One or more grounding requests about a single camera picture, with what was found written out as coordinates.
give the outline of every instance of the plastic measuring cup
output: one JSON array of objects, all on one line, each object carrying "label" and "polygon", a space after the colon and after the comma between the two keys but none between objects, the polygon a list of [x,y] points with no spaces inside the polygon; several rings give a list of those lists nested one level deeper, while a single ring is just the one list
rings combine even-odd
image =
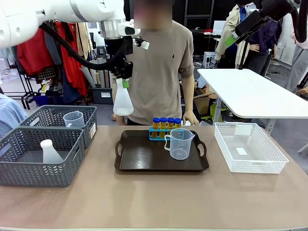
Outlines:
[{"label": "plastic measuring cup", "polygon": [[85,126],[83,113],[80,111],[70,112],[63,116],[63,119],[67,128],[83,128]]},{"label": "plastic measuring cup", "polygon": [[[167,148],[167,137],[170,138],[170,148]],[[185,160],[189,157],[192,140],[195,137],[189,130],[177,128],[171,131],[170,135],[165,135],[165,149],[170,151],[170,155],[176,160]]]}]

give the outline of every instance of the blue cap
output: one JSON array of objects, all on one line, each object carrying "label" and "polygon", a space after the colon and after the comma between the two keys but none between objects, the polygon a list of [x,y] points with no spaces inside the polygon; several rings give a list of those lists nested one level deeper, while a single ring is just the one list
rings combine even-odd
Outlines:
[{"label": "blue cap", "polygon": [[180,118],[176,118],[176,119],[174,120],[174,123],[175,123],[175,124],[181,124],[181,123],[182,123],[182,120],[181,120]]},{"label": "blue cap", "polygon": [[160,119],[159,119],[159,118],[154,118],[154,119],[153,119],[153,123],[157,123],[157,124],[158,124],[159,122],[160,122]]},{"label": "blue cap", "polygon": [[168,123],[174,123],[174,118],[168,118]]},{"label": "blue cap", "polygon": [[164,117],[160,118],[160,122],[166,123],[167,122],[167,118],[164,118]]}]

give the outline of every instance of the person in blue shirt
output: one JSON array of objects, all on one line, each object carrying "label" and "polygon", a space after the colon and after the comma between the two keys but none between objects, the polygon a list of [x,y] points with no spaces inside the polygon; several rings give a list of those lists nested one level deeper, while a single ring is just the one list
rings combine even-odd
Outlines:
[{"label": "person in blue shirt", "polygon": [[0,93],[0,139],[26,118],[26,112],[15,100]]}]

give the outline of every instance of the white plastic bottle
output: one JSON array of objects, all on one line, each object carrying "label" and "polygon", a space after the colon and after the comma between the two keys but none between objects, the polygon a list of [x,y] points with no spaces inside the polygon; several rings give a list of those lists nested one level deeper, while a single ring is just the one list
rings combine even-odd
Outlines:
[{"label": "white plastic bottle", "polygon": [[44,164],[60,164],[63,162],[62,157],[54,149],[52,140],[44,140],[40,143],[43,149],[43,163]]},{"label": "white plastic bottle", "polygon": [[115,97],[114,113],[117,116],[128,116],[134,112],[133,104],[131,103],[128,91],[123,88],[122,79],[118,78],[117,92]]}]

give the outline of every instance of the blue test tube rack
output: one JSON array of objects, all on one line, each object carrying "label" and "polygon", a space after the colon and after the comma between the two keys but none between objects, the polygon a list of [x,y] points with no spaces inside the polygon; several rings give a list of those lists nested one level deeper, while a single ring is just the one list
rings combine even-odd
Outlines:
[{"label": "blue test tube rack", "polygon": [[[149,139],[152,140],[152,141],[165,141],[165,138],[162,139],[162,138],[159,137],[159,134],[160,134],[161,131],[164,132],[165,135],[167,135],[167,132],[171,132],[172,130],[167,129],[167,127],[166,127],[166,129],[160,129],[159,128],[157,130],[153,129],[153,127],[150,127],[150,129],[149,129]],[[157,132],[156,138],[152,137],[152,132]]]}]

